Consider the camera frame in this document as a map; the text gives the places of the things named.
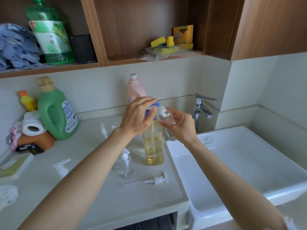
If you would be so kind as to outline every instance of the hand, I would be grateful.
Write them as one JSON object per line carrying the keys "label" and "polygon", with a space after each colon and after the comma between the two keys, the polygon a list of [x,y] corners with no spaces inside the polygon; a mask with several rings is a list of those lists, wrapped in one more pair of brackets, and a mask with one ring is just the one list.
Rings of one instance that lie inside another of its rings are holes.
{"label": "hand", "polygon": [[167,110],[173,114],[176,124],[160,121],[160,125],[170,130],[174,136],[185,146],[194,142],[198,142],[199,139],[196,135],[194,119],[192,116],[188,113],[171,107],[167,107]]}
{"label": "hand", "polygon": [[126,107],[119,128],[124,132],[128,132],[132,137],[143,133],[151,125],[157,108],[153,107],[149,111],[148,117],[145,117],[145,112],[156,101],[157,99],[153,97],[137,97]]}

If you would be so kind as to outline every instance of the black mesh container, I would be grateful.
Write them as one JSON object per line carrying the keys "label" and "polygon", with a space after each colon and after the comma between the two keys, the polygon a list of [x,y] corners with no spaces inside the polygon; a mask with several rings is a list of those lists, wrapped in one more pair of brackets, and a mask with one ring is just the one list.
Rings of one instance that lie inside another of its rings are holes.
{"label": "black mesh container", "polygon": [[78,64],[89,64],[97,62],[93,43],[90,35],[70,36],[72,50],[77,58]]}

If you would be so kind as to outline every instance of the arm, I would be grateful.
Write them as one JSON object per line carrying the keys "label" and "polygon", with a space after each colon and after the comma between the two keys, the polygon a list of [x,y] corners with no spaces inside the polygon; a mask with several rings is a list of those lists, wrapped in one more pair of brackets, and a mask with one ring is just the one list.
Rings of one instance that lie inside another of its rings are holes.
{"label": "arm", "polygon": [[283,215],[259,191],[226,166],[197,138],[190,114],[173,108],[177,124],[160,121],[184,144],[241,229],[286,230]]}
{"label": "arm", "polygon": [[148,117],[144,116],[155,101],[152,97],[134,100],[126,108],[120,127],[54,187],[18,230],[75,229],[121,151],[135,135],[150,126],[157,109],[152,108]]}

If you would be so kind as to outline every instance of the pink bottle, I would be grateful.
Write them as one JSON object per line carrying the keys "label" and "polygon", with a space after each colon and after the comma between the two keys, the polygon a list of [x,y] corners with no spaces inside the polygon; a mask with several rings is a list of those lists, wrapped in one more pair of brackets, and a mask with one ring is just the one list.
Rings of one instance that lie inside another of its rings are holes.
{"label": "pink bottle", "polygon": [[130,104],[137,97],[145,97],[146,91],[138,78],[138,76],[134,74],[130,74],[130,79],[127,84],[128,91],[128,104]]}

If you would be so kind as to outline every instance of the blue pump cap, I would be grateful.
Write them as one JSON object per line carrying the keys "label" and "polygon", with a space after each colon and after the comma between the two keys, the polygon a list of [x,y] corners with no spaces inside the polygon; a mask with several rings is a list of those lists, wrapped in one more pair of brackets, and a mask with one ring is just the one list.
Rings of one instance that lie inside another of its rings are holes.
{"label": "blue pump cap", "polygon": [[[155,102],[155,103],[152,104],[151,106],[161,106],[161,104],[158,103],[158,102]],[[149,114],[149,109],[146,110],[146,117],[148,116],[148,114]]]}

